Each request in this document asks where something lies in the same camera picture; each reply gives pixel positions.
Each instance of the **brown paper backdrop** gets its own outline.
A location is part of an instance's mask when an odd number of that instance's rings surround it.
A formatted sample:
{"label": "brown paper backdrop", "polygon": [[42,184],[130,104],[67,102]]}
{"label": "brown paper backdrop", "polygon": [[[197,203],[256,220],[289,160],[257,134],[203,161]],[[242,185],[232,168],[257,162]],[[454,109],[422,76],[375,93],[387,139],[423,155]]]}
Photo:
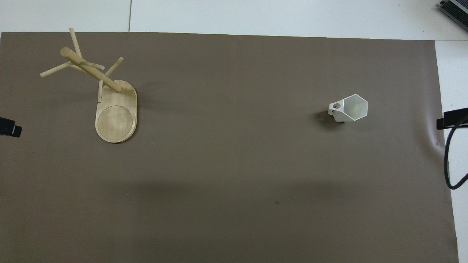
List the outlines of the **brown paper backdrop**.
{"label": "brown paper backdrop", "polygon": [[[95,132],[68,33],[3,33],[2,262],[457,262],[433,41],[77,33],[139,96]],[[335,123],[358,93],[369,115]]]}

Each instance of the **wooden dowel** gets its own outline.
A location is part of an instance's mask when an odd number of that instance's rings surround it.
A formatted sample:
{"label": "wooden dowel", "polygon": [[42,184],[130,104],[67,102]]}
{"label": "wooden dowel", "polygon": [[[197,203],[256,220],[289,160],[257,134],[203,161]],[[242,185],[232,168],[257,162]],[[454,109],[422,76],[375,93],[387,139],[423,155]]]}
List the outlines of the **wooden dowel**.
{"label": "wooden dowel", "polygon": [[76,40],[75,30],[73,28],[70,29],[70,34],[72,35],[73,46],[75,47],[76,54],[81,57],[80,47],[78,46],[78,40]]}
{"label": "wooden dowel", "polygon": [[76,70],[78,70],[78,71],[81,71],[81,72],[86,73],[86,71],[82,70],[81,68],[79,68],[78,66],[75,66],[75,65],[70,65],[70,68],[76,69]]}
{"label": "wooden dowel", "polygon": [[82,65],[81,63],[84,61],[84,59],[82,57],[78,56],[71,49],[69,49],[67,47],[62,48],[62,50],[60,50],[60,55],[62,57],[67,58],[68,60],[70,60],[73,64],[75,64],[76,66],[78,66],[79,68],[84,70],[86,73],[93,76],[95,79],[102,80],[102,82],[106,86],[110,87],[115,92],[119,93],[122,90],[122,88],[117,83],[115,83],[110,78],[106,77],[106,75],[104,75],[99,70],[97,70],[97,69],[95,69],[93,67],[90,67],[90,66]]}
{"label": "wooden dowel", "polygon": [[104,69],[103,65],[99,65],[99,64],[95,64],[95,63],[91,63],[91,62],[87,62],[87,61],[82,61],[81,64],[86,65],[86,66],[91,66],[93,68],[97,68],[97,69],[101,69],[101,70]]}
{"label": "wooden dowel", "polygon": [[99,88],[97,91],[97,103],[101,103],[102,99],[102,80],[99,81]]}
{"label": "wooden dowel", "polygon": [[62,69],[66,68],[66,67],[68,67],[70,65],[72,65],[72,63],[70,61],[68,61],[68,62],[63,63],[61,65],[58,65],[57,67],[51,68],[51,69],[49,69],[47,71],[44,71],[44,72],[40,73],[39,75],[43,78],[43,77],[48,76],[48,75],[50,75],[52,73],[55,73],[55,72],[57,72],[59,70],[62,70]]}
{"label": "wooden dowel", "polygon": [[120,57],[119,59],[117,59],[117,61],[112,65],[112,67],[110,67],[110,69],[106,72],[106,77],[109,77],[109,75],[114,71],[114,69],[124,60],[123,57]]}

